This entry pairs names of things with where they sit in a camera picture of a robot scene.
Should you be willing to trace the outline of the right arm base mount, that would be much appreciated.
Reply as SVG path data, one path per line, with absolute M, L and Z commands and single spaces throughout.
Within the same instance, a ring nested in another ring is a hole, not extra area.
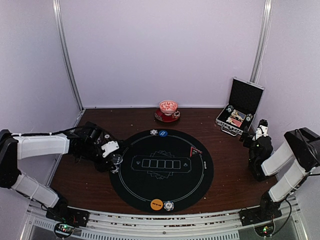
M 274 219 L 282 216 L 280 203 L 262 199 L 260 205 L 239 211 L 242 226 L 258 225 L 254 228 L 260 237 L 270 237 L 275 232 Z

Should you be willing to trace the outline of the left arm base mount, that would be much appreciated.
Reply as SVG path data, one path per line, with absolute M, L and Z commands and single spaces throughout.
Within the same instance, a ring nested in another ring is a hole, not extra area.
M 59 197 L 54 207 L 44 204 L 41 207 L 46 211 L 46 218 L 57 221 L 53 233 L 59 239 L 69 238 L 79 227 L 86 227 L 89 221 L 88 211 L 69 207 L 68 200 L 63 196 Z

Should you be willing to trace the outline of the triangular all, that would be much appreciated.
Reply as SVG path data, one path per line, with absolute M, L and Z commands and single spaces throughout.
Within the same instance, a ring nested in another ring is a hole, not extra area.
M 201 155 L 203 152 L 193 146 L 190 147 L 190 157 L 194 157 L 196 155 Z

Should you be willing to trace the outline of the clear dealer button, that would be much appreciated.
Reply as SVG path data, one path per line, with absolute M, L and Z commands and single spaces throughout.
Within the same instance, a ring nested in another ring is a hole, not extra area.
M 114 154 L 112 156 L 112 162 L 114 165 L 119 165 L 123 162 L 123 157 L 120 154 Z

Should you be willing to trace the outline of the orange big blind button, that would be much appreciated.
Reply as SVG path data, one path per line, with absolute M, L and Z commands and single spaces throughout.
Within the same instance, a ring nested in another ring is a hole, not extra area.
M 162 200 L 155 198 L 150 202 L 150 207 L 153 211 L 160 211 L 164 206 Z

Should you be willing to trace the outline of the blue small blind button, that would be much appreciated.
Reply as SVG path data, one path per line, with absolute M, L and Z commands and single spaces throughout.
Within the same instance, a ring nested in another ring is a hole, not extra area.
M 167 132 L 166 130 L 160 130 L 159 133 L 158 133 L 158 135 L 159 135 L 160 137 L 166 137 L 166 136 L 168 135 L 168 132 Z

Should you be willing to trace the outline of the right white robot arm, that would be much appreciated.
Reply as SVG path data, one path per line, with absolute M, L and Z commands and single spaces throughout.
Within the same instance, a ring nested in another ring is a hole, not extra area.
M 258 219 L 266 221 L 277 214 L 286 197 L 297 191 L 320 166 L 320 136 L 307 127 L 287 131 L 284 142 L 274 150 L 268 127 L 260 125 L 255 133 L 243 132 L 240 141 L 248 148 L 248 167 L 257 181 L 282 174 L 262 195 L 256 210 Z

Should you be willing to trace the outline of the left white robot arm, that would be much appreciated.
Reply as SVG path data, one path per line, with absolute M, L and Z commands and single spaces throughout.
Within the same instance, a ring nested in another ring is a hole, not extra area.
M 94 163 L 98 172 L 117 173 L 123 161 L 122 142 L 93 122 L 47 133 L 0 132 L 0 186 L 14 190 L 47 208 L 61 222 L 72 218 L 67 200 L 19 170 L 18 161 L 48 155 L 72 155 Z

